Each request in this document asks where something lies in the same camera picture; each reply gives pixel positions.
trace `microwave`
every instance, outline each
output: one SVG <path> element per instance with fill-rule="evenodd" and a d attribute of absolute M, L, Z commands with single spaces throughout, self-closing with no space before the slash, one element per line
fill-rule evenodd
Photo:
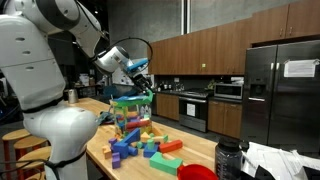
<path fill-rule="evenodd" d="M 243 92 L 243 84 L 217 83 L 215 84 L 215 87 L 214 87 L 215 97 L 242 100 L 242 92 Z"/>

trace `paper sign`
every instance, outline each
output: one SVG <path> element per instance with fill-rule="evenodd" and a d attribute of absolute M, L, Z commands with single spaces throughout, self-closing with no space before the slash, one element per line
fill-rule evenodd
<path fill-rule="evenodd" d="M 187 115 L 196 116 L 196 106 L 194 104 L 187 104 Z"/>
<path fill-rule="evenodd" d="M 314 77 L 318 59 L 288 61 L 284 65 L 284 77 Z"/>

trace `black container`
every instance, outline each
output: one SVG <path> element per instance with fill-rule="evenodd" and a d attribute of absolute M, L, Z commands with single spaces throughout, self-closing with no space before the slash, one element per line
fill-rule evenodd
<path fill-rule="evenodd" d="M 219 180 L 240 179 L 242 152 L 239 141 L 221 137 L 215 151 L 215 172 Z"/>

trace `red bowl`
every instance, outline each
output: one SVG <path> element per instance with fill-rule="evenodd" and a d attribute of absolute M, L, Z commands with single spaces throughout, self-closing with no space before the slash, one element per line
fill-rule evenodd
<path fill-rule="evenodd" d="M 199 164 L 190 164 L 187 166 L 180 166 L 178 168 L 178 179 L 179 180 L 218 180 L 216 174 Z"/>

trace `gray wall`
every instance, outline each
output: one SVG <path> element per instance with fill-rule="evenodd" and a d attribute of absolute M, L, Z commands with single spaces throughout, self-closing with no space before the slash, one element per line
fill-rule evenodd
<path fill-rule="evenodd" d="M 251 17 L 297 0 L 191 0 L 191 32 Z"/>
<path fill-rule="evenodd" d="M 129 36 L 154 42 L 181 34 L 181 0 L 108 0 L 108 18 L 111 43 Z M 142 42 L 119 45 L 131 59 L 146 57 Z"/>

